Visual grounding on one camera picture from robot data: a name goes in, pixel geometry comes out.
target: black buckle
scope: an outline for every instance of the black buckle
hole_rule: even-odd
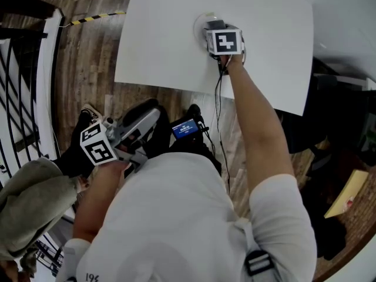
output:
[[[246,257],[244,266],[248,275],[252,277],[273,268],[274,264],[265,251],[253,251]]]

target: wooden floor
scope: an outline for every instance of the wooden floor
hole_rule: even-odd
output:
[[[129,0],[43,0],[59,7],[67,21],[102,13],[126,11]],[[223,161],[214,117],[214,96],[181,90],[114,83],[116,57],[124,15],[111,16],[65,28],[59,46],[55,80],[56,134],[60,150],[68,148],[81,106],[89,102],[104,115],[120,116],[128,107],[146,98],[157,98],[171,121],[181,117],[191,103],[198,104],[210,136]],[[222,98],[220,130],[229,161],[231,198],[240,216],[249,213],[244,144],[234,102]],[[298,182],[302,185],[313,155],[310,151],[292,156]]]

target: white t-shirt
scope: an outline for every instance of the white t-shirt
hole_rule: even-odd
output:
[[[91,244],[67,242],[56,280],[252,281],[244,261],[262,249],[273,280],[312,281],[316,245],[295,177],[268,178],[249,203],[250,220],[238,218],[207,158],[163,154],[126,182]]]

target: printed number on shirt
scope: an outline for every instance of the printed number on shirt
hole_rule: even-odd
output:
[[[99,278],[99,275],[94,276],[93,274],[86,273],[87,282],[99,282],[98,278]]]

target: black and yellow striped tape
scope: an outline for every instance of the black and yellow striped tape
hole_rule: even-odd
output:
[[[78,25],[78,24],[81,24],[81,23],[85,23],[85,22],[89,22],[89,21],[94,21],[95,19],[105,18],[107,16],[125,15],[125,14],[126,14],[126,12],[114,12],[112,14],[100,14],[100,15],[96,15],[96,16],[89,16],[89,17],[87,17],[85,19],[80,19],[80,20],[77,20],[77,21],[72,21],[68,25],[65,25],[65,26],[62,26],[62,27],[68,27],[68,26]]]

